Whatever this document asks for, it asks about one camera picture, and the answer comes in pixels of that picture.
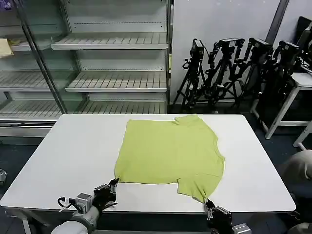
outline white wall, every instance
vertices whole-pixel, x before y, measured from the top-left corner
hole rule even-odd
[[[278,30],[274,46],[281,40],[292,42],[300,16],[312,20],[312,0],[290,0]]]
[[[201,39],[208,50],[220,39],[244,38],[245,46],[250,37],[265,39],[278,4],[279,0],[176,0],[170,101],[186,74],[182,64],[193,38]],[[206,60],[203,65],[208,69]]]

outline yellow cloth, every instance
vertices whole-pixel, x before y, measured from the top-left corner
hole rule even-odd
[[[204,202],[222,179],[218,137],[196,115],[175,121],[130,120],[115,165],[120,182],[170,184]]]
[[[8,39],[0,38],[0,58],[13,55]]]

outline tripod leg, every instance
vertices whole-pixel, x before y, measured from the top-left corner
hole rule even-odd
[[[189,98],[190,96],[190,86],[191,86],[191,81],[189,80],[188,83],[187,83],[187,86],[186,86],[186,90],[185,90],[185,96],[183,98],[183,101],[182,101],[182,105],[181,105],[181,112],[184,110],[184,107],[185,107],[185,103],[186,103],[186,100],[187,98]]]
[[[181,84],[179,90],[177,91],[177,95],[176,95],[176,97],[175,97],[175,99],[174,99],[174,102],[173,102],[173,104],[172,104],[172,107],[175,106],[177,99],[179,98],[180,94],[182,93],[183,87],[184,87],[184,85],[185,85],[185,83],[186,83],[186,81],[187,81],[189,75],[190,75],[190,70],[187,71],[187,73],[186,73],[186,75],[185,75],[185,77],[184,77],[184,80],[183,80],[183,82],[182,82],[182,84]]]

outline gray trousers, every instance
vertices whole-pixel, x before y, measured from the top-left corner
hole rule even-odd
[[[278,171],[287,189],[297,197],[312,198],[312,150],[293,155]],[[301,223],[287,234],[312,234],[312,224]]]

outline shelf rack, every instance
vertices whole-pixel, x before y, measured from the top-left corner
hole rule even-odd
[[[88,101],[80,114],[165,114],[164,102]]]
[[[54,119],[57,120],[61,112],[55,101],[42,100],[12,100],[0,110],[0,119]]]
[[[68,92],[166,92],[166,72],[82,71]]]
[[[62,89],[70,82],[72,71],[52,71],[54,83]],[[49,92],[41,71],[1,71],[0,92]]]
[[[168,48],[166,33],[69,34],[51,45],[53,50],[131,50]]]
[[[9,42],[11,43],[11,49],[15,51],[31,51],[29,43],[25,36],[9,36]],[[54,38],[50,35],[40,35],[36,37],[36,43],[40,50],[51,49],[51,44]]]

